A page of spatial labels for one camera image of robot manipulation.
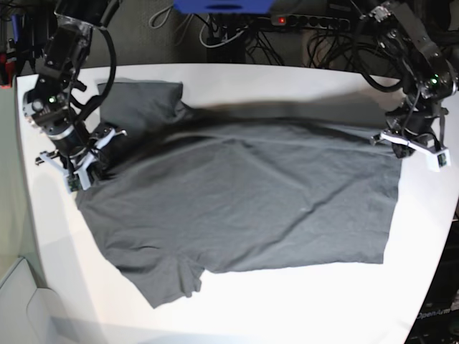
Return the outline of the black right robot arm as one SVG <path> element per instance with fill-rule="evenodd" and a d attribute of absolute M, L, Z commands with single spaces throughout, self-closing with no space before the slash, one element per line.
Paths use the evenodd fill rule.
<path fill-rule="evenodd" d="M 107 124 L 89 132 L 85 125 L 115 82 L 117 57 L 108 25 L 120 5 L 120 1 L 59 1 L 55 9 L 57 31 L 45 46 L 44 65 L 36 85 L 24 94 L 24 117 L 55 147 L 52 152 L 40 153 L 35 163 L 55 167 L 70 193 L 87 190 L 103 177 L 108 167 L 103 149 L 115 137 L 126 134 Z M 72 91 L 87 89 L 78 76 L 89 56 L 95 30 L 108 47 L 109 76 L 103 91 L 82 104 Z"/>

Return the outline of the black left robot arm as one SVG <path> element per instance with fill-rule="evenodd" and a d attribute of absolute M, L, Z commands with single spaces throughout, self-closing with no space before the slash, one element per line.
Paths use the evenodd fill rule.
<path fill-rule="evenodd" d="M 399 107 L 386 113 L 387 126 L 372 137 L 372 145 L 388 142 L 398 158 L 421 153 L 432 171 L 450 166 L 445 146 L 448 110 L 442 103 L 458 92 L 458 71 L 405 1 L 363 1 L 355 8 L 360 13 L 351 48 L 355 62 L 361 64 L 359 38 L 370 24 L 377 44 L 400 68 L 399 81 L 390 86 L 377 82 L 366 70 L 361 75 L 380 92 L 401 90 L 405 95 Z"/>

